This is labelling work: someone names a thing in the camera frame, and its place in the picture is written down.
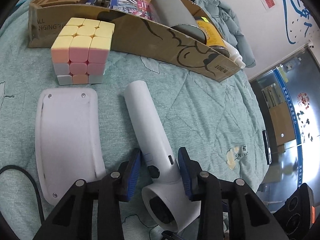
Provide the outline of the white handheld fan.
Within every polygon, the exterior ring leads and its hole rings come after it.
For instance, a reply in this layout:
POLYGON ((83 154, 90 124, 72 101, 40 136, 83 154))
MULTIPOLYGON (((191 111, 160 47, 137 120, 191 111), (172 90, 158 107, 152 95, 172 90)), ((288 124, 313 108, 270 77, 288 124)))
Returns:
POLYGON ((164 230, 181 232, 200 215, 200 202, 185 194, 178 163, 167 139, 147 84, 127 85, 125 103, 152 183, 142 189, 144 205, 164 230))

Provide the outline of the yellow label glass jar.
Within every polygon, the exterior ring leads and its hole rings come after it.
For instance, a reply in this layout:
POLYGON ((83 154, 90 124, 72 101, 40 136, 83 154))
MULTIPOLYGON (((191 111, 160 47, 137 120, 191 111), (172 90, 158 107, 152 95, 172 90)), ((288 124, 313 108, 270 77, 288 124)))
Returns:
POLYGON ((206 45, 220 54, 229 57, 230 53, 215 25, 205 17, 195 17, 195 21, 206 36, 206 45))

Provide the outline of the silver metal can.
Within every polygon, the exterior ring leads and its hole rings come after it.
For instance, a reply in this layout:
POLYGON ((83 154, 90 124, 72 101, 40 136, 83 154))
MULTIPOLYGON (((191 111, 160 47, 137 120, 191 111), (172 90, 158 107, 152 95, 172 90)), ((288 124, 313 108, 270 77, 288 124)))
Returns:
POLYGON ((151 0, 148 7, 152 21, 206 44, 206 35, 181 0, 151 0))

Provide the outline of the colourful picture book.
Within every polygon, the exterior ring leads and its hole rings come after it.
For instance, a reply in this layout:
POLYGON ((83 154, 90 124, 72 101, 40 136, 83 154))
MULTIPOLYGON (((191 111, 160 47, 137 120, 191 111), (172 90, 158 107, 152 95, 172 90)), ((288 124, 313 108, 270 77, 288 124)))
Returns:
POLYGON ((110 8, 151 20, 148 0, 112 0, 110 8))

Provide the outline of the white curved plastic case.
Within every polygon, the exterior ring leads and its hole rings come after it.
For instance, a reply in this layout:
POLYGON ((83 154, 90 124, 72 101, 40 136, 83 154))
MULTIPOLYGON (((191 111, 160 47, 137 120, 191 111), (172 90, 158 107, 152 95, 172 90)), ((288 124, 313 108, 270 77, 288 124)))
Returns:
POLYGON ((52 88, 41 93, 35 154, 41 190, 51 205, 56 205, 77 180, 89 183, 105 176, 95 90, 52 88))

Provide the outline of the glass door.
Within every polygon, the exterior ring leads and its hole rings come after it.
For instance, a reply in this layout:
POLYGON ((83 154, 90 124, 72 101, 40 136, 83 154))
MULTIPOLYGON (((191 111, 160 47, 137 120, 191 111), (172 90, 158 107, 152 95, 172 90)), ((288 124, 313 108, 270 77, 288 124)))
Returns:
POLYGON ((319 61, 312 50, 304 47, 250 82, 270 160, 258 194, 271 211, 303 183, 319 206, 319 61))

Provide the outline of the pastel rubiks cube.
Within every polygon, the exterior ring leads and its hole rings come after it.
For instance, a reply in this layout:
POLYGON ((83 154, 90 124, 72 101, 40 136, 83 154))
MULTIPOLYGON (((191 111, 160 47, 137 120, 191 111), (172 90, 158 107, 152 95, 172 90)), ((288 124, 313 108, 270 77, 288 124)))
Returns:
POLYGON ((102 83, 114 31, 114 23, 70 18, 50 49, 59 85, 102 83))

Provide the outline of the large flat cardboard box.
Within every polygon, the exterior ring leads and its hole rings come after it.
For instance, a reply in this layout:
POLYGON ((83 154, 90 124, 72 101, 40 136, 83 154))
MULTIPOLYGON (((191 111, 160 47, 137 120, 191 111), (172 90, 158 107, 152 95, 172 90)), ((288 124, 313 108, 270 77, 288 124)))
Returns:
POLYGON ((205 43, 160 23, 118 10, 86 4, 87 0, 32 0, 29 4, 29 47, 49 48, 72 17, 114 23, 111 49, 174 64, 216 81, 240 67, 205 43))

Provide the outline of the light blue puffer jacket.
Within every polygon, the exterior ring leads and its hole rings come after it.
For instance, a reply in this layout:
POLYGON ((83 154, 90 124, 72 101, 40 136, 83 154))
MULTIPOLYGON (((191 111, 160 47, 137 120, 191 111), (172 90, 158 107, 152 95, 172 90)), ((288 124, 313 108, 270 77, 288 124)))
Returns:
POLYGON ((256 66, 256 60, 247 38, 244 36, 238 17, 231 7, 221 0, 190 0, 207 14, 222 38, 235 47, 243 58, 246 68, 256 66))

